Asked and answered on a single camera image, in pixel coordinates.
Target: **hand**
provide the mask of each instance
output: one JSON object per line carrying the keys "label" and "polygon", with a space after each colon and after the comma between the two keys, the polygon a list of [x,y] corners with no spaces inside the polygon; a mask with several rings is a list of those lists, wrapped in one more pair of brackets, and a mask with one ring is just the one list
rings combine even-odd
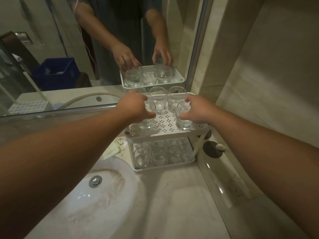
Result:
{"label": "hand", "polygon": [[188,95],[185,101],[190,101],[190,110],[179,115],[182,120],[191,120],[197,124],[209,123],[218,112],[218,107],[203,96]]}
{"label": "hand", "polygon": [[156,41],[155,47],[154,47],[154,54],[152,57],[153,63],[155,64],[156,57],[158,55],[161,55],[164,60],[165,66],[172,66],[173,64],[173,57],[171,55],[171,52],[169,51],[169,48],[167,46],[166,41]]}
{"label": "hand", "polygon": [[148,112],[145,109],[146,100],[147,96],[130,90],[119,100],[116,109],[121,110],[121,114],[128,115],[130,123],[140,123],[142,120],[156,117],[155,112]]}
{"label": "hand", "polygon": [[138,68],[140,62],[134,57],[129,47],[126,47],[121,42],[118,42],[111,47],[115,61],[120,70],[125,72],[129,69]]}

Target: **person's left arm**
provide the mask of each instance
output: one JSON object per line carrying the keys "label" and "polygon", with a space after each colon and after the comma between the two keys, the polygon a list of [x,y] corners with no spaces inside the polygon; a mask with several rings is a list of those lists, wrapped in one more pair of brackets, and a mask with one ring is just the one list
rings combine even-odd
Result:
{"label": "person's left arm", "polygon": [[0,238],[22,239],[82,180],[129,124],[154,118],[130,91],[116,108],[0,147]]}
{"label": "person's left arm", "polygon": [[164,17],[156,9],[149,9],[145,14],[145,18],[152,28],[153,36],[156,39],[152,57],[153,63],[155,63],[157,55],[160,54],[164,60],[164,65],[172,66],[173,57],[167,45],[167,28]]}

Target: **blue basket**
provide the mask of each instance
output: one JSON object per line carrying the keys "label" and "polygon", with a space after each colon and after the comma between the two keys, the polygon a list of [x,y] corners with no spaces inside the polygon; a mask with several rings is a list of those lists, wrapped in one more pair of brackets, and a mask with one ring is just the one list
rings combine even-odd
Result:
{"label": "blue basket", "polygon": [[74,58],[51,58],[32,71],[34,82],[43,91],[72,89],[80,71]]}

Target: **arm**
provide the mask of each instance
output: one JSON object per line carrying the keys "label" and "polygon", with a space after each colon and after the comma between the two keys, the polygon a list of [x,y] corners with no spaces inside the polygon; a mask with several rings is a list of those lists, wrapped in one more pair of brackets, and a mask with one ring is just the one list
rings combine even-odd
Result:
{"label": "arm", "polygon": [[161,54],[164,59],[164,65],[172,66],[173,57],[167,45],[167,29],[163,16],[157,10],[150,9],[146,12],[145,18],[152,28],[153,36],[156,39],[152,57],[153,63],[155,63],[156,57]]}
{"label": "arm", "polygon": [[319,237],[319,149],[188,96],[181,119],[209,123],[248,175],[309,236]]}
{"label": "arm", "polygon": [[113,52],[116,63],[122,71],[132,69],[133,67],[138,68],[140,63],[134,57],[130,48],[122,44],[104,27],[96,18],[93,9],[88,4],[79,2],[76,9],[75,6],[75,3],[71,4],[71,9],[74,12],[78,24],[102,46]]}
{"label": "arm", "polygon": [[24,238],[74,189],[121,131],[155,117],[145,110],[144,100],[146,96],[129,92],[113,110],[1,147],[0,238]]}

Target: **sink drain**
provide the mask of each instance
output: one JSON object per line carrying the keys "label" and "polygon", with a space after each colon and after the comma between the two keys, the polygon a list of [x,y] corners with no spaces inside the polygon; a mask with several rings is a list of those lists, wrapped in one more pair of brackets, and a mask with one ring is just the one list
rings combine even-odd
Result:
{"label": "sink drain", "polygon": [[100,175],[93,176],[89,181],[91,188],[96,188],[102,183],[102,177]]}

